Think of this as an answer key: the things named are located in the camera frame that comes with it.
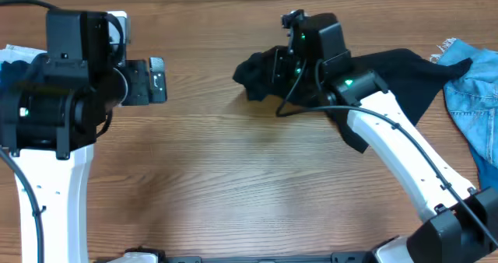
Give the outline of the black t-shirt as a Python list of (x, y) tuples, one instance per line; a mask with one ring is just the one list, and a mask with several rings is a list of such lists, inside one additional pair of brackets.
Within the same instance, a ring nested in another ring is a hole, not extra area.
[(454, 65), (434, 64), (408, 49), (394, 49), (352, 57), (348, 70), (328, 69), (320, 62), (307, 64), (293, 81), (271, 84), (271, 49), (254, 53), (239, 64), (233, 80), (243, 85), (249, 100), (268, 95), (299, 106), (301, 113), (323, 111), (337, 125), (343, 140), (360, 153), (367, 143), (347, 124), (349, 107), (376, 92), (391, 92), (412, 124), (417, 124), (443, 86), (464, 75), (472, 65), (467, 58)]

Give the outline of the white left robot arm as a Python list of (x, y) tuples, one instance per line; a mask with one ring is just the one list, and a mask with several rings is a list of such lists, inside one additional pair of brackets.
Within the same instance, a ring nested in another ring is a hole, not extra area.
[(119, 105), (167, 100), (165, 63), (37, 55), (1, 93), (1, 156), (16, 176), (22, 259), (86, 262), (86, 201), (97, 139)]

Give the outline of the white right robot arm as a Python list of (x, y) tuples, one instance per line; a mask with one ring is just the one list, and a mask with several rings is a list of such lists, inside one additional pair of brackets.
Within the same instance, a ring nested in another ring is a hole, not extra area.
[(410, 197), (422, 225), (371, 251), (362, 262), (476, 262), (497, 249), (497, 193), (477, 190), (452, 169), (405, 116), (396, 96), (374, 71), (355, 72), (348, 51), (314, 66), (313, 87), (328, 106), (346, 111), (346, 124), (372, 147)]

